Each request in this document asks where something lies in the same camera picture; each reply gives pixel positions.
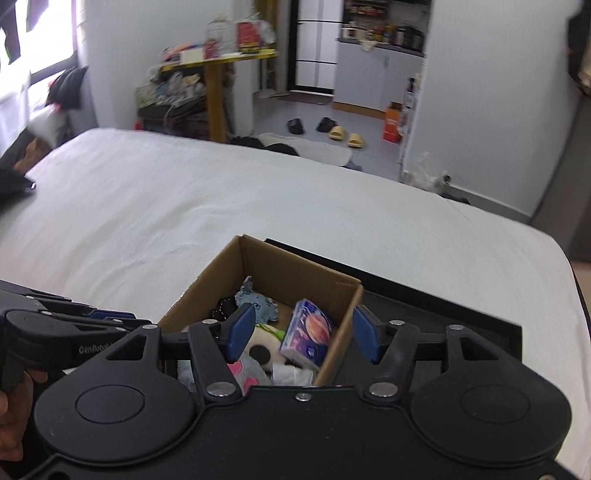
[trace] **slipper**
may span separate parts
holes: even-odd
[[[301,118],[294,118],[287,122],[287,129],[292,135],[303,135],[304,125],[301,122]]]
[[[365,140],[359,134],[351,134],[347,145],[351,148],[363,148],[365,146]]]
[[[345,139],[345,135],[347,134],[347,130],[345,130],[343,127],[334,127],[330,133],[329,133],[329,137],[332,138],[333,140],[336,141],[343,141]]]
[[[337,125],[338,123],[332,120],[332,118],[328,118],[327,116],[325,116],[316,127],[316,131],[319,131],[323,134],[327,134]]]

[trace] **cabinet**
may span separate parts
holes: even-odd
[[[407,80],[421,70],[423,58],[400,51],[339,43],[335,102],[385,110],[402,103]]]
[[[339,43],[335,102],[382,109],[387,50],[363,51],[352,43]]]
[[[424,60],[422,57],[399,51],[388,50],[387,53],[387,72],[380,110],[385,110],[392,102],[403,103],[408,79],[421,71]]]

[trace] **doormat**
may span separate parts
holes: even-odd
[[[314,95],[313,93],[291,92],[285,97],[279,97],[283,102],[300,102],[311,105],[330,105],[333,98],[326,95]]]

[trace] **human hand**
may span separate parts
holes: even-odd
[[[45,383],[47,374],[28,370],[16,389],[6,395],[0,391],[0,460],[22,460],[22,437],[33,407],[33,380]]]

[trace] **white bed sheet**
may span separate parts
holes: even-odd
[[[524,328],[524,363],[573,409],[559,461],[588,478],[591,346],[546,234],[303,158],[145,132],[89,131],[0,212],[0,278],[157,321],[234,235],[273,238]]]

